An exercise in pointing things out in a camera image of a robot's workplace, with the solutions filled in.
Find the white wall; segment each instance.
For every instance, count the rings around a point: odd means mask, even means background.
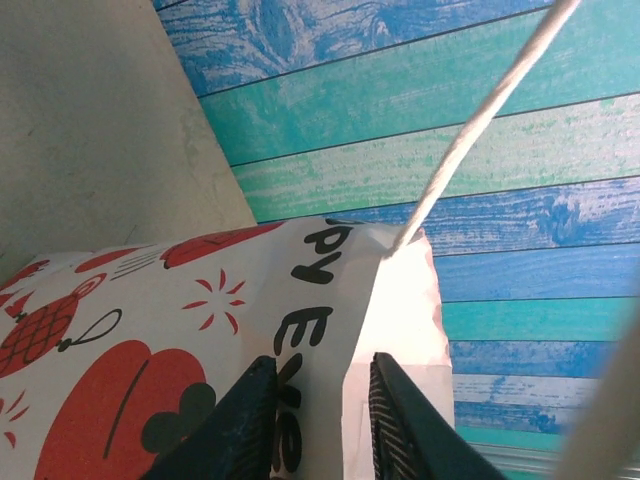
[[[0,2],[0,282],[253,223],[149,0]]]

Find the wood-pattern wall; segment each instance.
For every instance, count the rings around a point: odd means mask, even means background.
[[[389,223],[550,3],[154,1],[258,221]],[[639,16],[584,0],[425,222],[468,441],[558,449],[630,316]]]

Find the bag handle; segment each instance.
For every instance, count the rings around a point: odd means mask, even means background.
[[[511,65],[511,68],[502,77],[498,85],[485,98],[480,108],[464,124],[458,135],[453,139],[447,148],[440,165],[434,172],[429,184],[422,192],[422,196],[411,214],[406,225],[398,233],[389,249],[388,256],[393,255],[402,247],[407,245],[422,222],[427,218],[429,212],[442,195],[451,177],[462,162],[462,159],[469,152],[473,144],[485,131],[493,117],[502,108],[509,96],[513,93],[525,75],[531,70],[542,54],[549,48],[549,45],[558,34],[562,26],[580,4],[580,0],[556,0],[542,19],[538,28],[529,37],[529,40],[522,47],[520,53]]]

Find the rope handle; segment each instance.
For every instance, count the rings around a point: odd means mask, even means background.
[[[558,34],[562,26],[571,17],[581,0],[556,0],[542,19],[538,28],[531,35],[515,61],[502,77],[498,85],[485,98],[480,108],[464,124],[458,135],[447,148],[438,168],[434,172],[429,184],[422,192],[422,196],[415,210],[396,236],[387,256],[393,255],[407,245],[416,232],[420,229],[427,215],[440,198],[449,184],[451,177],[469,152],[473,144],[478,140],[482,132],[486,130],[493,117],[505,104],[525,75],[531,70],[542,54]]]

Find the white paper bag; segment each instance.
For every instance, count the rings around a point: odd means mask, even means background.
[[[138,478],[180,441],[152,417],[188,436],[265,354],[287,385],[272,478],[372,478],[374,351],[453,411],[431,250],[383,260],[396,232],[299,219],[37,259],[0,290],[0,478]]]

